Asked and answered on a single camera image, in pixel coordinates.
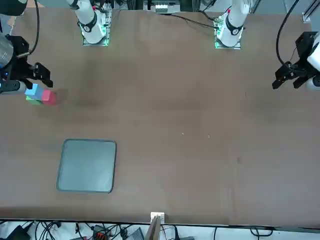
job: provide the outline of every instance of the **metal plate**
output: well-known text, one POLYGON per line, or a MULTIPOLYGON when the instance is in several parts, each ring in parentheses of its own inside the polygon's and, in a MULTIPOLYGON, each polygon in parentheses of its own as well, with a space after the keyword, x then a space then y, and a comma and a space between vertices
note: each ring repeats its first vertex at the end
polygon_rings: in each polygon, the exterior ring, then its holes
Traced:
POLYGON ((59 191, 110 193, 116 143, 112 140, 67 139, 63 143, 56 188, 59 191))

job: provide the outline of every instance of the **metal frame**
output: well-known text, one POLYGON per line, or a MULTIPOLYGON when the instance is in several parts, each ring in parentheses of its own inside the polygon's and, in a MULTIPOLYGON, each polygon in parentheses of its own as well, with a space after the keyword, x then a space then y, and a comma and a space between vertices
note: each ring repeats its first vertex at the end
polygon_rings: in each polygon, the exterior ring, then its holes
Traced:
POLYGON ((304 23, 310 23, 310 17, 315 10, 320 6, 320 0, 313 0, 312 3, 302 13, 302 19, 304 23))

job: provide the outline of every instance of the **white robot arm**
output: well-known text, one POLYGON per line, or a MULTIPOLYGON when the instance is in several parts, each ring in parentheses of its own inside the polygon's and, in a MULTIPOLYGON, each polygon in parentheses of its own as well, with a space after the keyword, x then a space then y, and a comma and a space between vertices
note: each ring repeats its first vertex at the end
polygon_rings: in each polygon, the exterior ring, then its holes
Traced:
POLYGON ((223 45, 233 47, 239 42, 249 11, 249 0, 232 0, 230 10, 222 15, 223 26, 217 34, 223 45))
POLYGON ((90 0, 66 0, 75 11, 84 38, 90 44, 98 43, 107 34, 104 24, 106 15, 94 10, 90 0))

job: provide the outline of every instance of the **blue block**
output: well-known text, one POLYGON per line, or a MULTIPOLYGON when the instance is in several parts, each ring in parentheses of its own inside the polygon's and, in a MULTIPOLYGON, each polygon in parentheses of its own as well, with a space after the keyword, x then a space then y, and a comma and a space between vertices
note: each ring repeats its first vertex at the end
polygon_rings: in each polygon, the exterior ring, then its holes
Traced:
POLYGON ((25 90, 24 94, 31 99, 41 101, 44 89, 39 84, 34 83, 32 89, 25 90))

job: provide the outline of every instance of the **stacked blocks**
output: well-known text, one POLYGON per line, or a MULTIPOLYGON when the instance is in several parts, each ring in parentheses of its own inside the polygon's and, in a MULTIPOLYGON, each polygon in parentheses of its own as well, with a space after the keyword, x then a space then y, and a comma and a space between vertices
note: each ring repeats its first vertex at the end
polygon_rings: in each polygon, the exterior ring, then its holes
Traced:
POLYGON ((26 100, 32 105, 55 105, 57 96, 53 91, 43 89, 39 84, 34 83, 32 89, 25 90, 26 100))

